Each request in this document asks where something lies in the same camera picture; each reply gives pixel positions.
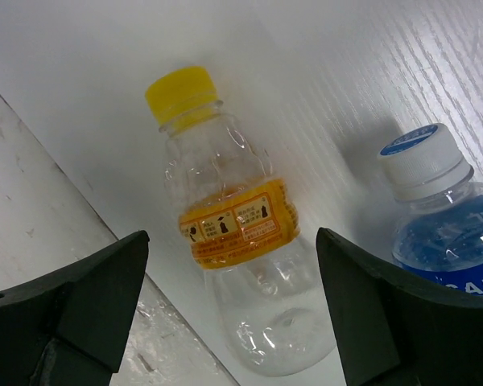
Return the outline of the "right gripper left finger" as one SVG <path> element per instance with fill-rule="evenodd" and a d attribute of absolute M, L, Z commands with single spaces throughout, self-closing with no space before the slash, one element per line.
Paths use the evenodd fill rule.
<path fill-rule="evenodd" d="M 138 231 L 0 291 L 0 385 L 107 385 L 119 371 L 148 260 Z"/>

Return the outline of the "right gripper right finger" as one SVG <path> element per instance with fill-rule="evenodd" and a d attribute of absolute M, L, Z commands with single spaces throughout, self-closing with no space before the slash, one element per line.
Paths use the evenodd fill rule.
<path fill-rule="evenodd" d="M 327 228 L 316 235 L 348 385 L 483 385 L 483 298 L 391 263 Z"/>

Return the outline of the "blue label clear bottle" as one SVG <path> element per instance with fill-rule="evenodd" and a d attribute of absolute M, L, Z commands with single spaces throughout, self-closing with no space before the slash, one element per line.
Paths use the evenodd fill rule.
<path fill-rule="evenodd" d="M 448 127 L 426 125 L 378 153 L 402 205 L 391 253 L 400 268 L 440 285 L 483 296 L 483 183 Z"/>

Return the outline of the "yellow cap orange label bottle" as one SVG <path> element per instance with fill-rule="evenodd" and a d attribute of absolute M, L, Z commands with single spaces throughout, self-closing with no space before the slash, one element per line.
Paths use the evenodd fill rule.
<path fill-rule="evenodd" d="M 320 362 L 336 340 L 286 183 L 224 110 L 205 68 L 170 72 L 145 98 L 168 136 L 167 191 L 228 349 L 267 377 Z"/>

